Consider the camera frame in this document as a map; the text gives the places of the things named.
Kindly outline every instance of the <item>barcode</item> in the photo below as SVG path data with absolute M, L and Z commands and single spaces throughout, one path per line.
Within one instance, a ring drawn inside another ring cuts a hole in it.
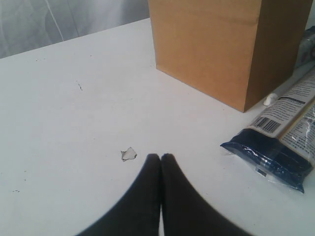
M 261 128 L 263 131 L 272 134 L 275 132 L 281 124 L 278 122 L 275 122 L 272 119 L 266 118 L 266 117 L 259 117 L 257 120 L 255 120 L 252 124 L 252 126 L 256 128 Z

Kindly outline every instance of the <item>plastic package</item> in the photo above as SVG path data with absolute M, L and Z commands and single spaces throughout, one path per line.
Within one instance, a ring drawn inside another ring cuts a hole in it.
M 295 68 L 315 59 L 315 26 L 304 32 L 300 43 Z
M 315 67 L 221 146 L 304 193 L 315 164 Z

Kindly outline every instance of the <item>brown cardboard box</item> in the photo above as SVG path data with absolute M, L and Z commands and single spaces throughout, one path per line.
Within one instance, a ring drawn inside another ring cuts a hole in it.
M 246 111 L 293 72 L 313 0 L 149 0 L 157 68 Z

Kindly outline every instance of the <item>white table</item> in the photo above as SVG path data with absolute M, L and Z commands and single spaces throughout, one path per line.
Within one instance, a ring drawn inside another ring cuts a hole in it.
M 157 71 L 149 19 L 1 59 L 0 82 L 1 236 L 82 231 L 125 193 L 148 153 L 166 152 L 248 232 L 315 235 L 314 174 L 302 195 L 219 147 L 262 103 L 242 114 Z M 129 147 L 138 156 L 123 162 Z

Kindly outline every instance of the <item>small white debris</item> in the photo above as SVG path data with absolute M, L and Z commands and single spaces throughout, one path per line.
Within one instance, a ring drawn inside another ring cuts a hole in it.
M 278 95 L 276 95 L 275 93 L 271 93 L 271 94 L 268 95 L 268 97 L 267 97 L 266 100 L 264 101 L 264 105 L 265 105 L 265 106 L 270 106 L 270 105 L 273 104 L 277 99 L 278 99 Z
M 133 150 L 132 147 L 128 148 L 127 151 L 121 151 L 121 153 L 123 161 L 134 160 L 137 157 L 137 153 Z

